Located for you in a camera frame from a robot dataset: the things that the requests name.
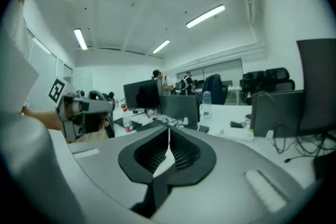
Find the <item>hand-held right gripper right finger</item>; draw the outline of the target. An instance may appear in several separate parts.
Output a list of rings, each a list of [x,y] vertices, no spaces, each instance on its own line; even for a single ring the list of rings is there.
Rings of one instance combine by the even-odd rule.
[[[250,170],[261,171],[288,201],[297,201],[303,190],[315,181],[312,159],[298,158],[295,148],[278,154],[264,138],[238,143],[197,131],[186,132],[214,149],[216,165],[197,185],[173,188],[153,215],[153,221],[251,223],[264,217],[268,210],[245,177]]]

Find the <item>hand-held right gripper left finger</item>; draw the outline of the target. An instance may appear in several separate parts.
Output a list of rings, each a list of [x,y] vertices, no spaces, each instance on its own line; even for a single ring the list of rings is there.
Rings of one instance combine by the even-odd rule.
[[[172,130],[161,126],[107,140],[69,144],[69,149],[90,179],[129,209],[152,207],[152,183],[166,156]]]

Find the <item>person's left hand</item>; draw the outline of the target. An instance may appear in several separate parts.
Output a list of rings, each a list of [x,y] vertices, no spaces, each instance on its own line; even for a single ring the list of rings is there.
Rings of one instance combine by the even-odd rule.
[[[109,125],[109,121],[108,121],[109,117],[110,117],[110,113],[106,113],[102,116],[99,130],[103,130]]]

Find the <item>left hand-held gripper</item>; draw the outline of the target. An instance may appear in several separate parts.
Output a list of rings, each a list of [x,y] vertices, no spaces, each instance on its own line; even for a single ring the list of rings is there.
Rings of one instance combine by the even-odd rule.
[[[56,105],[56,113],[68,142],[100,130],[104,117],[113,108],[100,92],[94,91],[93,98],[85,97],[83,91],[59,78],[54,80],[48,97]]]

